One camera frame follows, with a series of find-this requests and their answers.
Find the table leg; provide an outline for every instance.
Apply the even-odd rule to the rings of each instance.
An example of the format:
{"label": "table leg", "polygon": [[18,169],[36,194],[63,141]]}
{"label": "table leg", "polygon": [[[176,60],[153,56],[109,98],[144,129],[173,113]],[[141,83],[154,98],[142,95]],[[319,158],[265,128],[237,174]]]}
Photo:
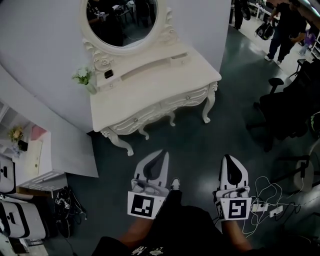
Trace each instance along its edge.
{"label": "table leg", "polygon": [[176,117],[175,113],[172,111],[172,112],[168,113],[168,116],[170,117],[170,121],[169,121],[170,125],[172,127],[175,127],[176,126],[176,124],[174,123],[174,120],[175,120],[175,117]]}
{"label": "table leg", "polygon": [[109,138],[109,140],[112,142],[113,145],[124,148],[128,150],[128,156],[131,157],[134,154],[134,151],[129,143],[125,142],[124,140],[120,139],[118,135],[111,130],[110,128],[104,128],[101,131],[102,135],[106,138]]}
{"label": "table leg", "polygon": [[149,134],[144,130],[144,126],[141,126],[138,131],[141,135],[144,135],[145,136],[145,140],[149,140]]}
{"label": "table leg", "polygon": [[216,90],[218,89],[218,84],[217,83],[212,83],[209,86],[209,91],[208,91],[208,96],[207,96],[207,100],[202,112],[202,118],[203,121],[207,124],[209,123],[211,120],[208,117],[208,113],[209,111],[212,109],[212,107],[215,104],[216,101]]}
{"label": "table leg", "polygon": [[257,10],[256,10],[255,20],[257,20],[259,18],[259,12],[260,12],[260,8],[258,7]]}

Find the white flower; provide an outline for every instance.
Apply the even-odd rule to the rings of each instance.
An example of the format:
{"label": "white flower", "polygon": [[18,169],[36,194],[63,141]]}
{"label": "white flower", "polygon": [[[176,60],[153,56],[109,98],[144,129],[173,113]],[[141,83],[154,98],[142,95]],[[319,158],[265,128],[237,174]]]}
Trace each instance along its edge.
{"label": "white flower", "polygon": [[79,70],[78,70],[78,74],[79,74],[79,77],[85,77],[86,75],[87,75],[87,70],[86,70],[86,68],[80,68]]}

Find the gray floor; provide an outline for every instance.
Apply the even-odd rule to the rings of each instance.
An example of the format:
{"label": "gray floor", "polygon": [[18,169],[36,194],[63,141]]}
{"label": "gray floor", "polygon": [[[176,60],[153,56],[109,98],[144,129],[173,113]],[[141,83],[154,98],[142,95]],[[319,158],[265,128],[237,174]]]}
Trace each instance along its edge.
{"label": "gray floor", "polygon": [[[123,234],[134,218],[127,215],[127,191],[137,163],[146,155],[158,149],[170,154],[168,183],[173,177],[181,180],[182,204],[192,205],[208,211],[212,218],[217,216],[212,191],[219,185],[218,175],[224,154],[236,157],[249,173],[250,195],[255,195],[255,180],[259,176],[272,178],[290,166],[277,166],[279,156],[301,155],[313,142],[307,133],[301,138],[287,138],[276,141],[271,152],[263,151],[264,129],[249,133],[246,122],[260,121],[259,112],[252,108],[255,100],[269,93],[268,79],[286,76],[275,63],[266,62],[264,52],[249,39],[233,28],[229,28],[226,48],[221,67],[222,81],[216,92],[216,103],[209,113],[211,122],[204,124],[201,112],[204,107],[184,108],[176,113],[176,126],[171,127],[167,119],[149,125],[148,141],[138,133],[126,136],[134,156],[128,157],[125,150],[113,146],[101,134],[94,134],[92,143],[96,157],[99,178],[71,175],[68,183],[78,200],[87,210],[88,220],[75,227],[69,239],[79,256],[91,255],[102,236],[118,237]],[[261,190],[267,184],[258,184]],[[282,183],[284,190],[291,188]],[[317,197],[320,188],[309,194],[301,193],[288,202],[305,203]],[[272,189],[262,195],[272,195]],[[317,210],[318,198],[293,215],[285,229],[293,232],[314,232],[319,220],[308,217]],[[281,234],[281,222],[266,219],[257,228],[250,240],[255,248],[267,246]],[[254,230],[247,221],[245,231]],[[46,242],[49,255],[71,255],[66,241],[58,237]]]}

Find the drawer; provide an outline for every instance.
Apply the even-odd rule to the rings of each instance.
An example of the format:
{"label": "drawer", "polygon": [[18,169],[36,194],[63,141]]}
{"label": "drawer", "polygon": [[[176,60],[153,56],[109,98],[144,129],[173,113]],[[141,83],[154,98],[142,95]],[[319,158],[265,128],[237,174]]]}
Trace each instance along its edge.
{"label": "drawer", "polygon": [[190,92],[182,93],[182,94],[167,98],[161,101],[160,103],[161,107],[163,109],[176,109],[184,106],[199,105],[207,97],[208,89],[209,89],[209,85],[201,89],[193,90]]}
{"label": "drawer", "polygon": [[150,117],[154,116],[161,110],[159,103],[151,105],[131,117],[121,121],[110,128],[118,135],[128,135],[136,131],[141,125],[143,125]]}

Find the person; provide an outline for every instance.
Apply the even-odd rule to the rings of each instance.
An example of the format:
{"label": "person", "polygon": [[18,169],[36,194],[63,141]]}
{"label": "person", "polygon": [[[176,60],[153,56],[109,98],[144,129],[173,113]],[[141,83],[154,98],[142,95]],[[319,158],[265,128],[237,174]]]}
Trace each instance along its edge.
{"label": "person", "polygon": [[112,46],[123,46],[124,38],[121,24],[113,10],[114,0],[89,0],[86,16],[92,31],[105,43]]}
{"label": "person", "polygon": [[288,3],[279,3],[272,11],[269,21],[281,13],[280,21],[274,30],[271,40],[269,53],[264,57],[266,61],[272,61],[280,46],[277,64],[280,65],[285,56],[290,53],[291,48],[305,38],[306,20],[298,11],[300,2],[298,0],[289,0]]}
{"label": "person", "polygon": [[244,20],[244,16],[242,14],[242,5],[243,0],[234,0],[234,28],[239,30],[242,25],[242,21]]}
{"label": "person", "polygon": [[207,211],[182,206],[181,198],[180,180],[174,178],[155,220],[138,217],[119,239],[102,237],[92,256],[205,256],[214,251],[240,254],[252,250],[236,221],[223,221],[221,233]]}
{"label": "person", "polygon": [[317,38],[315,33],[313,32],[312,27],[305,32],[304,45],[301,50],[298,52],[299,55],[304,56],[307,52],[309,46],[312,46],[316,42]]}

